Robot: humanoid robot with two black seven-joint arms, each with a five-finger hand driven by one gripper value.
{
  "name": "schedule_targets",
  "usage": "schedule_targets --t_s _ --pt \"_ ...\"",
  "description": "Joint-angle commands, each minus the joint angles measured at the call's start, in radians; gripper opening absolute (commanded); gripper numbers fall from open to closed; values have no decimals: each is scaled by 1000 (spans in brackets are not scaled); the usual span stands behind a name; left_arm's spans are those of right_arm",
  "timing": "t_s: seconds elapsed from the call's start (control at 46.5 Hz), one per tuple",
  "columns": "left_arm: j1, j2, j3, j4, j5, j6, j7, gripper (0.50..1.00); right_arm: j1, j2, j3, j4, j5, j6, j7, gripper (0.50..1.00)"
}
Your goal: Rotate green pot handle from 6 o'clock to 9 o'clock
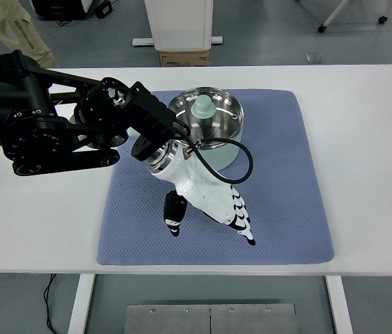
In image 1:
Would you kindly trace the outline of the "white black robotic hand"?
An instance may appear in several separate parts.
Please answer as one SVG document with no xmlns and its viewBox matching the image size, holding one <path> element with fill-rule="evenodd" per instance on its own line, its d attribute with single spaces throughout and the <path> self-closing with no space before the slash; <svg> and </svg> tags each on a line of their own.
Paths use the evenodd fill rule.
<svg viewBox="0 0 392 334">
<path fill-rule="evenodd" d="M 166 194 L 164 203 L 164 222 L 174 237 L 180 234 L 180 224 L 191 204 L 215 222 L 237 231 L 250 245 L 256 244 L 243 197 L 229 181 L 221 181 L 210 172 L 196 154 L 186 154 L 181 144 L 169 141 L 147 159 L 147 169 L 175 187 Z"/>
</svg>

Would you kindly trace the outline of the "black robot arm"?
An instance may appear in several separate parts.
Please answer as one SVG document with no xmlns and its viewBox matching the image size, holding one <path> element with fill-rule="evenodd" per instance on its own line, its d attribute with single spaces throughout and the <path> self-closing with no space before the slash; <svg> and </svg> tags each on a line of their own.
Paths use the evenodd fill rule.
<svg viewBox="0 0 392 334">
<path fill-rule="evenodd" d="M 139 133 L 139 161 L 190 133 L 141 83 L 47 70 L 20 51 L 0 55 L 0 146 L 15 174 L 112 166 L 128 129 Z"/>
</svg>

